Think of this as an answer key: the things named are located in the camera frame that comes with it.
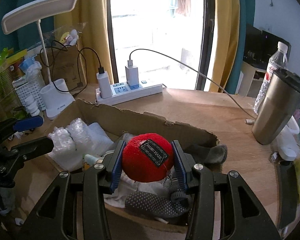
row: screw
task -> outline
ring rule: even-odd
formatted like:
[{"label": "screw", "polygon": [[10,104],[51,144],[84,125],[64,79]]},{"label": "screw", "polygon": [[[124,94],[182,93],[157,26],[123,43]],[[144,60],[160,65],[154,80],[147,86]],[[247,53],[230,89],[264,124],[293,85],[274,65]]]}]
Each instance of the screw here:
[{"label": "screw", "polygon": [[97,164],[94,165],[94,168],[96,170],[101,170],[103,167],[104,167],[104,165],[102,163],[97,163]]},{"label": "screw", "polygon": [[198,170],[198,171],[201,171],[201,170],[203,169],[203,165],[200,164],[200,163],[197,163],[197,164],[194,165],[194,168],[195,168],[196,170]]},{"label": "screw", "polygon": [[67,171],[62,171],[59,174],[60,178],[66,178],[66,177],[68,177],[68,175],[69,175],[69,173]]},{"label": "screw", "polygon": [[5,166],[0,166],[0,172],[2,173],[2,172],[4,172],[5,171],[5,169],[6,169],[6,167]]},{"label": "screw", "polygon": [[237,178],[239,176],[239,173],[236,171],[230,171],[229,174],[231,177],[234,177],[234,178]]}]

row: white basket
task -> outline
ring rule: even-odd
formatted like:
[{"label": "white basket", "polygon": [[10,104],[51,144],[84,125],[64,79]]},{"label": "white basket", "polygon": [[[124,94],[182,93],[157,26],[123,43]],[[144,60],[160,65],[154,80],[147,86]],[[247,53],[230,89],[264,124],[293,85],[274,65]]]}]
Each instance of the white basket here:
[{"label": "white basket", "polygon": [[26,83],[18,88],[15,88],[15,91],[22,103],[26,107],[26,98],[30,95],[33,95],[34,99],[38,102],[38,108],[40,111],[46,110],[46,106],[43,103],[43,100],[40,95],[40,90],[45,86],[42,76],[38,76],[33,82]]}]

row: wall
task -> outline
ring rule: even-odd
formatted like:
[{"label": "wall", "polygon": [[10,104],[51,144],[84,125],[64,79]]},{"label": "wall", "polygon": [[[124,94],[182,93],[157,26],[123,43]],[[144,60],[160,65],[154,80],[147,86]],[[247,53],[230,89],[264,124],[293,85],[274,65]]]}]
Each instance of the wall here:
[{"label": "wall", "polygon": [[256,0],[254,26],[291,44],[288,69],[300,76],[300,5],[296,0]]}]

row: white desk lamp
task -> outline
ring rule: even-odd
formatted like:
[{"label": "white desk lamp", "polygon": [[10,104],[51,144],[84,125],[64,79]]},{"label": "white desk lamp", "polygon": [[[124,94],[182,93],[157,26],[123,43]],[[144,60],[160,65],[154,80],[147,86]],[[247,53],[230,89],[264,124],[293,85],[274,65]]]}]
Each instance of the white desk lamp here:
[{"label": "white desk lamp", "polygon": [[[43,48],[45,64],[49,66],[47,51],[42,36],[40,26],[41,19],[54,16],[60,13],[70,12],[74,9],[77,0],[36,0],[22,5],[4,15],[1,26],[4,34],[10,34],[15,30],[36,22]],[[47,117],[54,119],[61,111],[74,101],[69,92],[58,91],[50,77],[50,69],[47,67],[49,84],[40,91],[42,100],[46,106]],[[58,79],[55,82],[58,89],[68,91],[64,79]]]}]

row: white power strip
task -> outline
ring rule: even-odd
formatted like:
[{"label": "white power strip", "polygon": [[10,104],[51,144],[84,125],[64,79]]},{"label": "white power strip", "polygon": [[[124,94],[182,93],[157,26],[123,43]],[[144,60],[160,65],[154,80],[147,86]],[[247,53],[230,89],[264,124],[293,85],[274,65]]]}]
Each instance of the white power strip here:
[{"label": "white power strip", "polygon": [[133,99],[146,97],[162,92],[162,84],[156,84],[149,80],[143,80],[139,85],[129,86],[127,82],[111,85],[112,97],[103,99],[100,89],[96,89],[96,103],[106,105],[116,105]]}]

